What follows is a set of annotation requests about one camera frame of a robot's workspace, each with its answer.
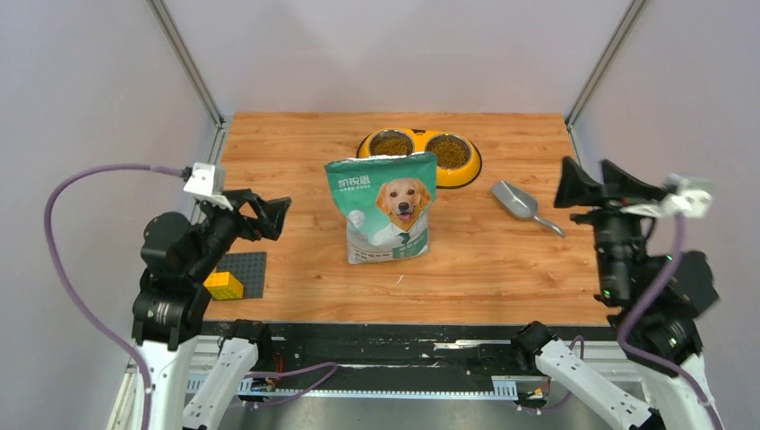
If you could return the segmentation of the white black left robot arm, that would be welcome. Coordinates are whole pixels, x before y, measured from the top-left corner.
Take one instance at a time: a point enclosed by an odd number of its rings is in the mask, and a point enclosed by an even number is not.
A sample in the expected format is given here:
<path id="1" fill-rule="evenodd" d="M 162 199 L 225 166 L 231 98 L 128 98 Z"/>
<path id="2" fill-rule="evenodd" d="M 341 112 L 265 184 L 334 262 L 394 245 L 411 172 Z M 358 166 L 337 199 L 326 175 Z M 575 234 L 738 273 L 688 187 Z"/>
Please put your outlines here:
<path id="1" fill-rule="evenodd" d="M 236 320 L 203 384 L 185 400 L 191 361 L 212 295 L 204 282 L 239 239 L 276 241 L 292 204 L 265 200 L 249 189 L 227 191 L 228 208 L 202 201 L 203 221 L 178 212 L 151 220 L 143 231 L 146 268 L 133 303 L 135 363 L 142 378 L 136 408 L 142 429 L 216 429 L 245 375 L 274 359 L 268 324 Z"/>

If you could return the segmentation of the green pet food bag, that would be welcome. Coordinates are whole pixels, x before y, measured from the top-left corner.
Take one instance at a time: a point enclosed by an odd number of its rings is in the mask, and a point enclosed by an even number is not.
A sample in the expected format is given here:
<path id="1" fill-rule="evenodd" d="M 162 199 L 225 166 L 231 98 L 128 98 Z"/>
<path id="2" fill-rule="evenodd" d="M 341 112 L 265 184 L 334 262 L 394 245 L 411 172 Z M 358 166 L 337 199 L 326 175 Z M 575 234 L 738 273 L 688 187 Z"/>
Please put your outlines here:
<path id="1" fill-rule="evenodd" d="M 405 260 L 429 252 L 436 154 L 341 159 L 324 169 L 333 202 L 346 219 L 348 263 Z"/>

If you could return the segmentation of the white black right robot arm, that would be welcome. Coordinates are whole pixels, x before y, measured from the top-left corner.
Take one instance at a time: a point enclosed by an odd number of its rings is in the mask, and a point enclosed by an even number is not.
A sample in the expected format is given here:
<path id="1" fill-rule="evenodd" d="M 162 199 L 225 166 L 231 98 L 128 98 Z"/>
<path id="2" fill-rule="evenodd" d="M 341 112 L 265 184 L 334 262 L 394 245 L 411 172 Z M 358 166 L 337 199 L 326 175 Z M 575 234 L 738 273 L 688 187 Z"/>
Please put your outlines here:
<path id="1" fill-rule="evenodd" d="M 554 205 L 592 228 L 600 291 L 617 344 L 649 388 L 642 401 L 589 367 L 558 335 L 531 322 L 512 339 L 512 361 L 540 373 L 616 429 L 719 429 L 696 320 L 719 296 L 706 255 L 684 247 L 689 219 L 713 204 L 710 180 L 669 175 L 650 185 L 615 163 L 594 179 L 570 157 L 562 161 Z"/>

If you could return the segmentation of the grey metal scoop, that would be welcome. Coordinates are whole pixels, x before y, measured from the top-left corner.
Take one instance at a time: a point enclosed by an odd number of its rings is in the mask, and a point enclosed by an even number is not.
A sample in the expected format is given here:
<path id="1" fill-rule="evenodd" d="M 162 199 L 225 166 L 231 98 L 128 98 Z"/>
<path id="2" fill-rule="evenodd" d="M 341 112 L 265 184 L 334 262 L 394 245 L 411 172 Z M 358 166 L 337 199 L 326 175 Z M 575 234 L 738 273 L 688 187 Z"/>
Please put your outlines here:
<path id="1" fill-rule="evenodd" d="M 565 238 L 566 232 L 557 224 L 543 219 L 539 215 L 539 202 L 530 193 L 504 180 L 498 181 L 490 188 L 492 195 L 515 219 L 535 221 L 558 236 Z"/>

